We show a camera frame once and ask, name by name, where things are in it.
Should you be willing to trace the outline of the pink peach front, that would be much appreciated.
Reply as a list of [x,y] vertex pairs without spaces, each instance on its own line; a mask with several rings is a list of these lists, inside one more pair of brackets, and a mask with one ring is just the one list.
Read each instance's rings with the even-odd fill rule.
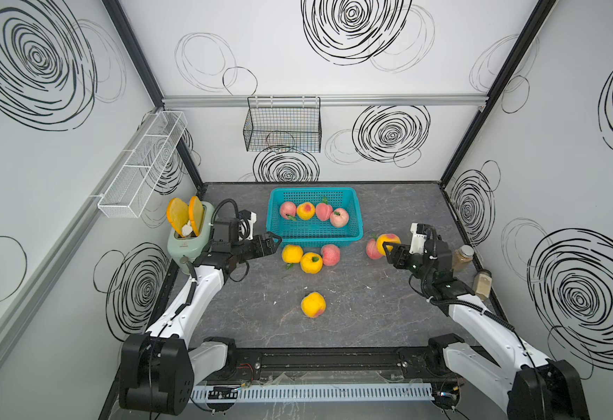
[[348,225],[350,216],[345,209],[337,208],[332,211],[329,220],[333,227],[341,229]]

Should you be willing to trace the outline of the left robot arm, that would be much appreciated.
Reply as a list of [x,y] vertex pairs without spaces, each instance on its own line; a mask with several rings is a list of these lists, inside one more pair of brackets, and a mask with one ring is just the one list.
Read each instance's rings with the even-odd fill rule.
[[236,343],[206,339],[188,344],[215,295],[240,264],[278,251],[282,238],[271,231],[256,234],[253,222],[245,232],[240,223],[211,223],[208,240],[195,258],[182,257],[189,278],[165,312],[142,334],[131,334],[121,348],[118,402],[121,408],[150,415],[177,416],[194,387],[225,369]]

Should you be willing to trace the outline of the yellow peach front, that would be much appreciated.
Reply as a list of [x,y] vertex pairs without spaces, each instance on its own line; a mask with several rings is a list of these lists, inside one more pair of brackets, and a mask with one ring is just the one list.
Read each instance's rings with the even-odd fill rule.
[[327,303],[320,293],[311,292],[302,299],[300,308],[306,317],[316,319],[325,312]]

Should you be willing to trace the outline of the teal plastic basket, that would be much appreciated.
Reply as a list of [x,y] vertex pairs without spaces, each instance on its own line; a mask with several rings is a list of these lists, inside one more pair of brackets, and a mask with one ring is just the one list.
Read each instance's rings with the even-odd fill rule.
[[[329,220],[287,220],[280,213],[285,202],[295,205],[311,202],[317,205],[327,199],[334,210],[343,208],[349,215],[344,227],[334,227]],[[361,240],[364,236],[362,211],[355,189],[350,187],[291,187],[275,188],[270,195],[266,230],[280,236],[282,246],[296,244],[302,248],[320,248],[333,244],[340,248]]]

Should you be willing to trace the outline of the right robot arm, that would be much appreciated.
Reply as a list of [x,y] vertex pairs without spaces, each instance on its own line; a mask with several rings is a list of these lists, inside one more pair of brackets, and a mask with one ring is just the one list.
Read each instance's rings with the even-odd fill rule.
[[389,264],[418,281],[415,291],[474,337],[481,355],[456,334],[429,341],[431,361],[474,385],[509,419],[588,419],[582,380],[566,360],[553,360],[527,343],[509,322],[492,313],[453,274],[452,253],[435,232],[411,244],[384,240]]

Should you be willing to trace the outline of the yellow peach red spot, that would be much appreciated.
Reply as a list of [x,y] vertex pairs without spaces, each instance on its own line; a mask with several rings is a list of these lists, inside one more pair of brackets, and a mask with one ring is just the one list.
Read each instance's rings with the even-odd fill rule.
[[297,216],[300,220],[309,221],[315,216],[315,205],[311,202],[304,202],[297,206]]

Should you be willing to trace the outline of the pink peach with leaf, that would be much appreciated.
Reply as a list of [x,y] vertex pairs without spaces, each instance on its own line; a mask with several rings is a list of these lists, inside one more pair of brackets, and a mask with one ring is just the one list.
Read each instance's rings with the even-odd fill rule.
[[321,222],[328,222],[334,208],[330,205],[327,197],[323,197],[315,207],[315,215]]

